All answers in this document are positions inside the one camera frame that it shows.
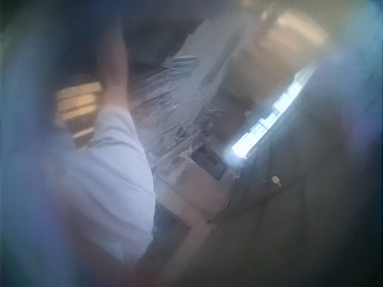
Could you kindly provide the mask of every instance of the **person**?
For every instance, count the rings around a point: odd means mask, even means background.
[[[103,107],[85,151],[64,153],[60,200],[80,257],[123,284],[151,243],[156,197],[153,176],[129,112],[127,52],[121,20],[98,47]]]

